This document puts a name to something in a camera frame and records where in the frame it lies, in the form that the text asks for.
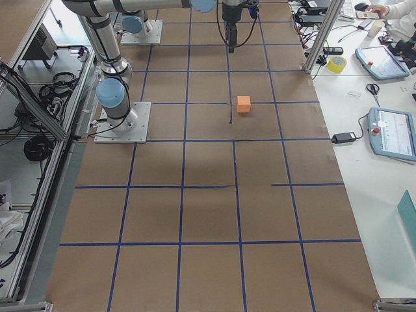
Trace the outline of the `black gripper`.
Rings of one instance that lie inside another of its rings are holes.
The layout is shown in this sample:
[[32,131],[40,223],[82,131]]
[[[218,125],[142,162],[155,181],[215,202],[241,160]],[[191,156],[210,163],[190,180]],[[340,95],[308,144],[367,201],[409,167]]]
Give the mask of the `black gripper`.
[[223,0],[222,1],[222,19],[226,23],[226,40],[228,53],[234,53],[237,45],[237,22],[241,20],[242,10],[247,8],[252,19],[257,18],[257,1],[256,0]]

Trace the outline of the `person's hand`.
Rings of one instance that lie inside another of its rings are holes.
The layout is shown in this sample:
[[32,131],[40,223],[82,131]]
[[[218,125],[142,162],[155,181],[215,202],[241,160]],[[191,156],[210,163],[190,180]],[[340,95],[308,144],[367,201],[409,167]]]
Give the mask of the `person's hand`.
[[366,8],[367,12],[377,13],[380,19],[384,19],[388,15],[390,9],[385,5],[370,5]]

